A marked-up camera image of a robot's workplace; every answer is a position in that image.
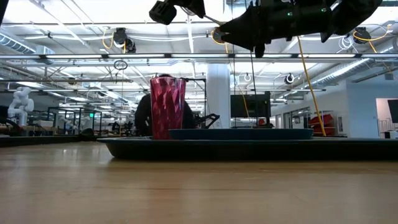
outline blue tray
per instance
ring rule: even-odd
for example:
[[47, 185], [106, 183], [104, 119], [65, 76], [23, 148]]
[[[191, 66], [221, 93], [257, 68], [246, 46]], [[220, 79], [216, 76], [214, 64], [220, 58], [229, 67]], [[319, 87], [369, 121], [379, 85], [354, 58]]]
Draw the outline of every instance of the blue tray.
[[170, 137], [176, 140], [305, 140], [311, 139], [312, 129], [174, 129]]

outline person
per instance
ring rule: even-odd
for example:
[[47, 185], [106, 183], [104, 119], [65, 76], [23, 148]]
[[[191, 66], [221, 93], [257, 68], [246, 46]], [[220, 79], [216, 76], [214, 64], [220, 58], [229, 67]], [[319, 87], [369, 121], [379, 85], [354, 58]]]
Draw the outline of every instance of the person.
[[[159, 75], [159, 77], [170, 77], [169, 74]], [[140, 136], [151, 136], [152, 135], [152, 109], [150, 103], [150, 94], [146, 94], [142, 97], [138, 104], [135, 116], [134, 124], [137, 132]], [[182, 129], [194, 129], [195, 120], [193, 119], [193, 113], [188, 103], [184, 100], [184, 112], [182, 118]]]

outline table surface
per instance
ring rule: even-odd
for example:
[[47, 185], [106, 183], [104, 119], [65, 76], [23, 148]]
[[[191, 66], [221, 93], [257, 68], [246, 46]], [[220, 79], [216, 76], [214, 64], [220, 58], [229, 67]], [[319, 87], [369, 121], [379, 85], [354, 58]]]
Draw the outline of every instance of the table surface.
[[137, 162], [0, 149], [1, 223], [397, 223], [398, 163]]

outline ceiling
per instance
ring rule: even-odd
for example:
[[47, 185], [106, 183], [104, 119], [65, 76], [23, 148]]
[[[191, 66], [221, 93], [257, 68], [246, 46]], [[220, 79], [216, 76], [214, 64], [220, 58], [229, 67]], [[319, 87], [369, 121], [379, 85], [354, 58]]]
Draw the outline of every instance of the ceiling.
[[[147, 1], [126, 1], [126, 0], [46, 0], [41, 1], [44, 11], [34, 0], [13, 0], [9, 2], [6, 15], [3, 20], [0, 32], [14, 35], [18, 40], [30, 46], [43, 45], [53, 50], [55, 54], [120, 54], [123, 50], [115, 46], [107, 49], [103, 45], [103, 36], [108, 37], [117, 27], [125, 27], [127, 34], [132, 38], [137, 47], [137, 53], [205, 53], [224, 54], [228, 53], [249, 53], [241, 47], [228, 44], [220, 45], [206, 36], [216, 24], [208, 19], [200, 19], [197, 16], [187, 16], [180, 8], [177, 8], [177, 16], [169, 26], [157, 24], [148, 15], [155, 0]], [[245, 8], [236, 6], [234, 15], [231, 15], [231, 8], [224, 4], [223, 0], [204, 0], [206, 14], [219, 21], [228, 21], [233, 17], [240, 16]], [[378, 45], [398, 32], [398, 7], [380, 7], [362, 26], [370, 31], [372, 37], [380, 37], [386, 33], [387, 25], [389, 33], [385, 38], [375, 41]], [[305, 53], [351, 53], [368, 51], [369, 45], [349, 44], [350, 48], [342, 49], [341, 37], [332, 37], [326, 43], [321, 43], [318, 34], [301, 37], [303, 51]], [[110, 39], [104, 40], [107, 46], [111, 45]], [[299, 53], [296, 42], [287, 42], [284, 39], [273, 40], [266, 46], [267, 53]], [[8, 47], [0, 46], [2, 54], [18, 54]], [[8, 61], [9, 63], [35, 63], [33, 61], [20, 62]], [[178, 77], [204, 78], [207, 73], [208, 62], [189, 61], [175, 62], [171, 65], [165, 60], [151, 60], [150, 64], [142, 61], [142, 65], [130, 66], [124, 71], [123, 77], [134, 81], [125, 83], [123, 88], [148, 88], [147, 82], [157, 73], [169, 73]], [[239, 80], [241, 88], [249, 87], [252, 81], [246, 81], [246, 74], [254, 73], [257, 87], [279, 88], [284, 85], [286, 74], [300, 75], [303, 72], [303, 65], [300, 62], [255, 62], [253, 67], [250, 62], [236, 62], [231, 66], [231, 73], [234, 73]], [[307, 63], [307, 68], [328, 67], [335, 63]], [[25, 69], [44, 77], [44, 66], [31, 66]], [[65, 79], [76, 78], [109, 78], [107, 66], [79, 66], [79, 67], [57, 67], [49, 66], [47, 73], [54, 73], [52, 78]], [[76, 88], [60, 84], [63, 88]], [[195, 83], [188, 83], [189, 88], [196, 88], [198, 91], [187, 93], [188, 97], [202, 95], [200, 87]], [[102, 88], [121, 89], [121, 83], [103, 83]], [[124, 97], [136, 103], [143, 93], [125, 93]]]

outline white column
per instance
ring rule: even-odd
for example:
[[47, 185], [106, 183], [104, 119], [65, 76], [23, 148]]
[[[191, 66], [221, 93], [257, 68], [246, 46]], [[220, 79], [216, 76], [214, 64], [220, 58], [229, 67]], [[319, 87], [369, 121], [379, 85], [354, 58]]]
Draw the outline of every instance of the white column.
[[231, 124], [231, 107], [229, 92], [228, 64], [207, 65], [207, 112], [220, 115], [220, 119], [211, 128], [229, 128]]

